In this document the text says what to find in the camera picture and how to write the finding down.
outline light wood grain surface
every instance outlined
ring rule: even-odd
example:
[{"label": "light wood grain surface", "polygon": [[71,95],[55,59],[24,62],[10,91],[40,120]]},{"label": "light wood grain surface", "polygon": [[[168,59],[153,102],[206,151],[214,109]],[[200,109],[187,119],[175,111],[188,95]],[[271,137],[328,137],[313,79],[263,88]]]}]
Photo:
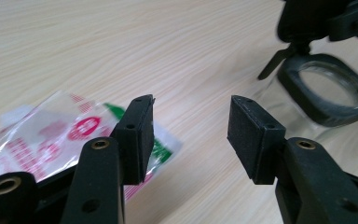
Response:
[{"label": "light wood grain surface", "polygon": [[[230,96],[251,95],[278,49],[277,0],[0,1],[0,114],[58,90],[128,105],[184,146],[127,203],[135,223],[282,223],[273,186],[254,186],[228,143]],[[358,39],[316,41],[358,71]],[[328,146],[358,175],[358,123]]]}]

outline plastic bag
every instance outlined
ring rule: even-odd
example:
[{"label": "plastic bag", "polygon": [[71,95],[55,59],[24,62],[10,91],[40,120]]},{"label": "plastic bag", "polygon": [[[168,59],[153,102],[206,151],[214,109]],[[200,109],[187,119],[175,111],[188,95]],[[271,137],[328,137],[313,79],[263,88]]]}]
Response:
[{"label": "plastic bag", "polygon": [[[83,145],[108,136],[123,114],[121,107],[65,92],[35,108],[25,105],[6,113],[0,118],[0,175],[25,171],[40,181],[76,165]],[[155,136],[145,183],[181,147],[157,124]],[[126,199],[141,187],[126,186]]]}]

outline screw hole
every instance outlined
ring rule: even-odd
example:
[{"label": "screw hole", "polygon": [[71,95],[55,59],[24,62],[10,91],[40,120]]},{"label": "screw hole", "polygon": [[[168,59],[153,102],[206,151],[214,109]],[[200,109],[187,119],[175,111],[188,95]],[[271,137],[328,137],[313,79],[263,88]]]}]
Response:
[{"label": "screw hole", "polygon": [[81,207],[82,212],[92,213],[95,212],[100,207],[100,201],[98,199],[90,199],[83,203]]},{"label": "screw hole", "polygon": [[341,198],[338,200],[338,204],[339,206],[341,206],[343,209],[352,212],[352,213],[357,213],[358,212],[358,206],[351,202],[349,199],[347,198]]},{"label": "screw hole", "polygon": [[302,147],[304,149],[315,149],[316,148],[316,146],[313,143],[304,141],[304,140],[297,141],[296,144],[299,147]]},{"label": "screw hole", "polygon": [[103,149],[109,146],[109,142],[107,140],[98,140],[92,143],[91,147],[94,149]]},{"label": "screw hole", "polygon": [[0,181],[0,195],[9,193],[16,189],[21,183],[21,179],[17,176],[6,178]]}]

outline red printed logo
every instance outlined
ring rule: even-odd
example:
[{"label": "red printed logo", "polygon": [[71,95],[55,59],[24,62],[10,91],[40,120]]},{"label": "red printed logo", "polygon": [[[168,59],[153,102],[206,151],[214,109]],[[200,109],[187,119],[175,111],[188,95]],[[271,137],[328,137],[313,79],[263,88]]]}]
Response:
[{"label": "red printed logo", "polygon": [[84,140],[92,134],[101,122],[101,118],[90,117],[79,121],[71,132],[68,133],[69,140]]}]

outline wooden table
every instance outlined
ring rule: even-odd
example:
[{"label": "wooden table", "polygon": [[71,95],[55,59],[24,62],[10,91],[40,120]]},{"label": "wooden table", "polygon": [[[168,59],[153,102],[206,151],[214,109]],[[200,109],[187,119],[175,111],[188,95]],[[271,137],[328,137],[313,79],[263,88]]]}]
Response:
[{"label": "wooden table", "polygon": [[[275,34],[282,6],[0,1],[0,114],[58,90],[124,106],[152,93],[155,120],[184,146],[127,203],[128,223],[282,223],[274,187],[255,186],[226,139],[230,96],[251,94],[256,76],[286,47]],[[356,38],[316,41],[312,52],[337,55],[358,71]],[[358,175],[358,131],[328,150]]]}]

